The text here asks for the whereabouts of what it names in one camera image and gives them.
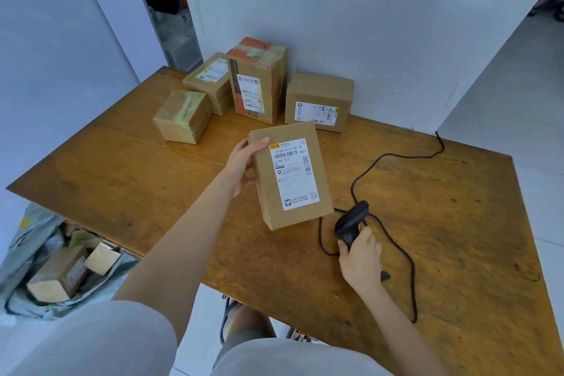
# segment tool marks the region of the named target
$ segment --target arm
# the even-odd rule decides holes
[[[339,240],[339,252],[343,277],[370,310],[402,374],[449,376],[451,372],[447,366],[441,362],[382,286],[382,245],[376,242],[370,228],[363,227],[350,251],[345,243]]]
[[[267,144],[268,138],[263,138],[248,146],[243,140],[235,147],[222,172],[130,273],[112,300],[137,301],[160,312],[173,325],[180,344],[231,198],[254,180],[245,176],[250,156]]]

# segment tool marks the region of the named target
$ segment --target brown cardboard box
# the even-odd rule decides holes
[[[313,122],[251,131],[249,142],[270,137],[253,155],[262,217],[271,230],[333,212]]]
[[[237,113],[268,124],[284,111],[288,50],[245,37],[227,53]]]
[[[319,130],[343,132],[353,96],[354,80],[295,72],[286,94],[285,122],[312,120]]]
[[[216,52],[183,80],[186,89],[205,92],[210,97],[211,111],[219,116],[225,115],[233,107],[233,93],[227,71],[226,55]]]
[[[102,242],[98,244],[92,254],[86,259],[84,265],[92,272],[104,276],[120,256],[121,253],[119,251],[112,250],[111,246]]]
[[[212,107],[206,93],[174,90],[153,118],[165,140],[198,143],[210,120]]]
[[[46,303],[69,300],[86,276],[85,261],[84,246],[59,249],[29,280],[29,292]]]

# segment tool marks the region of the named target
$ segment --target wooden table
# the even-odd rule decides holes
[[[250,130],[230,111],[197,145],[165,142],[152,123],[185,73],[162,68],[8,189],[144,255],[224,166]],[[352,180],[382,153],[427,155],[433,136],[350,116],[319,130],[333,204],[349,208]],[[417,265],[423,333],[458,374],[562,374],[564,357],[511,157],[445,140],[434,159],[385,158],[356,188]],[[335,249],[324,219],[324,243]],[[270,231],[255,188],[234,199],[204,283],[329,344],[397,372],[338,260],[318,245],[317,220]],[[406,315],[409,265],[382,242],[386,289]]]

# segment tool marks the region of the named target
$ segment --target gray shorts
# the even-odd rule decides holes
[[[215,359],[213,366],[215,367],[221,357],[223,357],[227,352],[235,348],[237,345],[253,339],[269,339],[272,337],[275,336],[272,336],[270,333],[267,333],[264,330],[256,327],[236,331],[235,333],[231,334],[222,345],[221,351],[219,351],[219,354],[217,354],[217,358]]]

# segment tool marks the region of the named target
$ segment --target black cable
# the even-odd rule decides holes
[[[376,164],[380,161],[380,159],[386,157],[386,156],[393,156],[396,158],[403,158],[403,159],[431,159],[434,158],[435,156],[437,156],[439,153],[444,152],[444,143],[443,140],[441,139],[441,137],[439,136],[438,132],[435,132],[435,135],[437,136],[437,139],[439,140],[439,143],[441,144],[441,150],[434,152],[431,156],[405,156],[405,155],[398,155],[396,153],[384,153],[383,155],[380,155],[373,163],[372,165],[370,165],[370,167],[368,167],[368,169],[366,171],[364,171],[360,176],[358,176],[351,184],[351,195],[353,196],[352,200],[354,201],[355,204],[358,204],[358,200],[356,199],[356,195],[354,194],[354,187],[356,185],[356,183],[358,182],[358,180],[360,180],[361,178],[363,178],[366,174],[368,174],[370,172],[370,170],[372,168],[374,168],[376,166]],[[346,212],[344,209],[335,209],[335,211],[337,212]],[[415,297],[415,262],[413,261],[413,259],[411,258],[411,256],[408,254],[408,252],[406,252],[392,237],[391,235],[388,233],[388,230],[384,227],[384,223],[382,223],[382,220],[380,220],[378,218],[378,216],[372,214],[372,213],[368,213],[368,215],[372,218],[374,218],[378,224],[380,225],[380,228],[382,229],[382,231],[384,232],[384,235],[390,240],[390,242],[407,258],[407,260],[409,261],[409,267],[411,268],[411,280],[410,280],[410,287],[411,287],[411,304],[413,306],[413,319],[411,320],[412,323],[416,323],[417,322],[417,318],[418,318],[418,313],[417,313],[417,299]],[[331,253],[328,252],[324,247],[323,247],[323,243],[321,242],[321,219],[322,217],[319,218],[319,230],[318,230],[318,239],[319,239],[319,246],[321,247],[322,251],[327,254],[328,256],[339,256],[339,253]],[[366,223],[366,220],[362,221],[364,223],[364,226],[368,226],[368,224]]]

